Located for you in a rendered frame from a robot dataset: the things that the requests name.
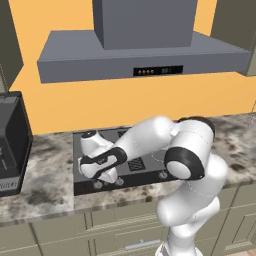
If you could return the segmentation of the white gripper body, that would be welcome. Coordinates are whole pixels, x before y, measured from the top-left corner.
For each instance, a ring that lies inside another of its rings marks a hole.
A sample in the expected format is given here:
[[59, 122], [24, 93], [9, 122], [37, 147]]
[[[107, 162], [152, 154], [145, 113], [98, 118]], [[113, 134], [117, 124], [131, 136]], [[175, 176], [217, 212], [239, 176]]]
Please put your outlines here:
[[118, 178], [116, 168], [111, 168], [106, 171], [98, 171], [94, 175], [94, 179], [99, 179], [107, 183], [115, 183]]

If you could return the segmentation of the black hob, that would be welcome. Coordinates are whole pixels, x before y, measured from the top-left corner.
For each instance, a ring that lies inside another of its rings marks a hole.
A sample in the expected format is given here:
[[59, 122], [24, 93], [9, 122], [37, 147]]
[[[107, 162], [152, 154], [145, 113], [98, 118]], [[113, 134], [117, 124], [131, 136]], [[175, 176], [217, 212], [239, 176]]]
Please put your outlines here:
[[[89, 179], [78, 170], [78, 161], [82, 156], [80, 143], [82, 135], [83, 132], [73, 134], [73, 181], [75, 196], [175, 180], [175, 177], [164, 166], [165, 150], [163, 149], [117, 166], [118, 178], [120, 177], [124, 180], [122, 186], [101, 180]], [[168, 177], [166, 179], [160, 179], [160, 171], [167, 172]], [[100, 190], [96, 190], [93, 187], [95, 181], [101, 181], [103, 183], [103, 187]]]

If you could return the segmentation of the olive drawer front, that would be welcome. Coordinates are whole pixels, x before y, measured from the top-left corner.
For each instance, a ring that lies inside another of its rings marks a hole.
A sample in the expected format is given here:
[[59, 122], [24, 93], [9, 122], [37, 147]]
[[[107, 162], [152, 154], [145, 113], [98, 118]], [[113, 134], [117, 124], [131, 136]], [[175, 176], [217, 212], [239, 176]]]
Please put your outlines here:
[[91, 213], [90, 250], [92, 256], [128, 252], [159, 244], [165, 228], [156, 217], [156, 204], [144, 203]]

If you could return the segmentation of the olive base cupboard door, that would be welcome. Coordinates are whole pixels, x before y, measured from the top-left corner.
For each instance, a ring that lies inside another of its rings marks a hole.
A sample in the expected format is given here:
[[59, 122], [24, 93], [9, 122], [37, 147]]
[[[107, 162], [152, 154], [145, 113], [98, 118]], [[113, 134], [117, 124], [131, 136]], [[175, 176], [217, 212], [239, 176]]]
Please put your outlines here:
[[256, 183], [240, 186], [211, 256], [256, 248]]
[[1, 256], [89, 256], [83, 215], [0, 227]]

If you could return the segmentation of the grey range hood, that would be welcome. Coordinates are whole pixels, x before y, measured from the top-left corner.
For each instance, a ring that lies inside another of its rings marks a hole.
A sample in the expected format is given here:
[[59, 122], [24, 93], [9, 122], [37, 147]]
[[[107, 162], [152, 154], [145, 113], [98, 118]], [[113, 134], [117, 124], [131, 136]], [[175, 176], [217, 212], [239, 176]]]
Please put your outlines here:
[[198, 0], [92, 0], [92, 30], [52, 31], [43, 83], [241, 72], [250, 52], [195, 32]]

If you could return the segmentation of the olive wall cupboard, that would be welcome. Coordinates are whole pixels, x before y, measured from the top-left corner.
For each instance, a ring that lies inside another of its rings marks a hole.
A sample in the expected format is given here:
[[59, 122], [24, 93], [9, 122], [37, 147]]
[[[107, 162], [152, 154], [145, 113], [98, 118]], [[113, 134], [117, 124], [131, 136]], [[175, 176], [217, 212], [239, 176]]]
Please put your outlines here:
[[211, 36], [251, 53], [244, 76], [256, 76], [256, 0], [217, 0]]
[[10, 89], [22, 67], [9, 0], [0, 0], [0, 93]]

